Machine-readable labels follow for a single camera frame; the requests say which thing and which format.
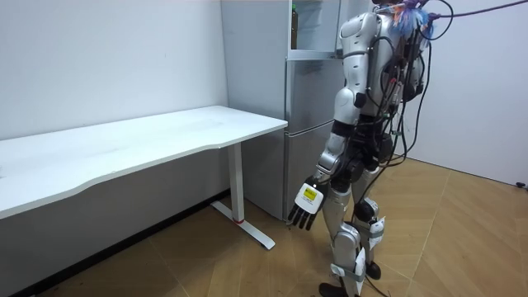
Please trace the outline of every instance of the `yellow label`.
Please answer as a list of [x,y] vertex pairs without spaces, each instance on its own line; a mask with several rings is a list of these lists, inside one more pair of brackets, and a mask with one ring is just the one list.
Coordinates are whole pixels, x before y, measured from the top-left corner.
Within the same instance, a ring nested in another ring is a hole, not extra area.
[[309,188],[306,188],[306,190],[304,190],[304,197],[310,199],[311,201],[315,200],[316,195],[317,194],[314,191],[310,190]]

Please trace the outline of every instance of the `desk top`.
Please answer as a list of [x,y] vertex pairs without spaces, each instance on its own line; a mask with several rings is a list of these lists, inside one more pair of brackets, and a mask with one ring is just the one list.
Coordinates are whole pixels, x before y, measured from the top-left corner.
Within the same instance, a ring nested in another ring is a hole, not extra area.
[[279,130],[287,122],[223,106],[0,141],[0,219],[97,183]]

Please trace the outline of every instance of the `humanoid robot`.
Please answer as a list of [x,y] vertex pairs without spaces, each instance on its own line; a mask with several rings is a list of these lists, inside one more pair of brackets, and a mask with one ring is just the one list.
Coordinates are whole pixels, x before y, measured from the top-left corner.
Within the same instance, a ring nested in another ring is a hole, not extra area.
[[[365,12],[339,31],[346,86],[335,98],[334,123],[315,173],[295,199],[289,221],[309,230],[320,210],[331,237],[332,272],[341,287],[321,284],[323,297],[356,297],[365,275],[378,280],[374,247],[384,233],[384,219],[368,197],[380,167],[394,155],[385,132],[398,106],[422,93],[422,35],[393,29],[390,12]],[[352,196],[353,218],[345,221]]]

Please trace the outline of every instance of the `wooden floor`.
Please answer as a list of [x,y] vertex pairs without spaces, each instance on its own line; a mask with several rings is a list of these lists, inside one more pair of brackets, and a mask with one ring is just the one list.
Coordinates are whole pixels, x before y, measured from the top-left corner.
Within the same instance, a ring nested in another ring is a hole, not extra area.
[[[375,282],[386,294],[527,296],[526,191],[408,160],[370,197],[387,217]],[[246,213],[276,241],[271,251],[208,208],[42,296],[312,297],[320,282],[336,283],[322,214],[307,232],[250,203]],[[377,294],[366,286],[362,296]]]

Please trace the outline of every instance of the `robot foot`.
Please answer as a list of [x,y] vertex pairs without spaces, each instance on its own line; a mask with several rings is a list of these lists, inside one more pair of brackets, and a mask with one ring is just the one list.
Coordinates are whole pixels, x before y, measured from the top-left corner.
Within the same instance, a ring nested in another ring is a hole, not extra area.
[[381,278],[381,268],[373,261],[366,266],[366,275],[373,280],[379,280]]
[[319,294],[322,297],[348,297],[345,289],[341,286],[322,283],[319,285]]

